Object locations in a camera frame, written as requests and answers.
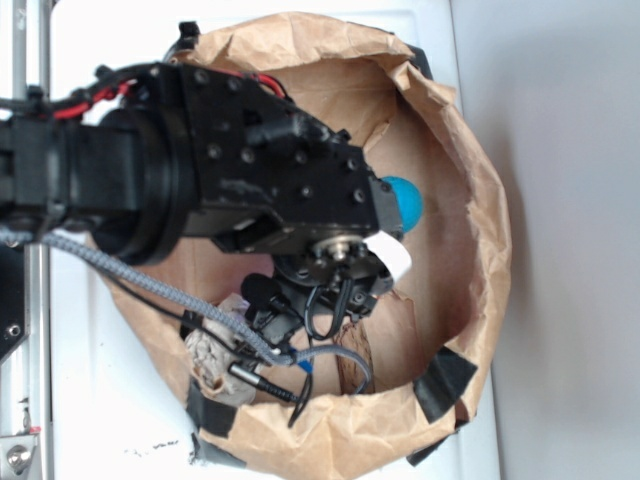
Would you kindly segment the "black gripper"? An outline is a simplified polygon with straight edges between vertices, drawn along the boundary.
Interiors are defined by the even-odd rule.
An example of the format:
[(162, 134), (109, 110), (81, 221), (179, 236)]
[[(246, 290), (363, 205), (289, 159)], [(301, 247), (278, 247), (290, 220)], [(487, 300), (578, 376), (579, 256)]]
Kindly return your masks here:
[(296, 302), (369, 315), (396, 281), (374, 243), (406, 231), (391, 182), (261, 79), (190, 65), (180, 78), (198, 198), (184, 234), (270, 255)]

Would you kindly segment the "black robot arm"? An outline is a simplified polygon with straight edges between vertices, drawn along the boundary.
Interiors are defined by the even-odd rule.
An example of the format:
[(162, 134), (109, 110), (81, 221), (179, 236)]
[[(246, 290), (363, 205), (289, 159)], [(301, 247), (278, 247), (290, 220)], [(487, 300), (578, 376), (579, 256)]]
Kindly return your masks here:
[(370, 313), (394, 283), (374, 240), (401, 240), (422, 212), (414, 185), (376, 176), (346, 131), (266, 74), (103, 68), (65, 100), (33, 91), (1, 106), (4, 227), (86, 231), (133, 265), (184, 237), (267, 254), (311, 312)]

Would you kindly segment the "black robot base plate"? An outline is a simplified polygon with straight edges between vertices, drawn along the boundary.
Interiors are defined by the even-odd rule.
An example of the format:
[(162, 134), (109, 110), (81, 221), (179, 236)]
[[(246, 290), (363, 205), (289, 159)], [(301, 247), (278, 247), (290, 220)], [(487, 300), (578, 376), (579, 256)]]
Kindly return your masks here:
[(1, 363), (23, 342), (26, 333), (24, 252), (1, 245)]

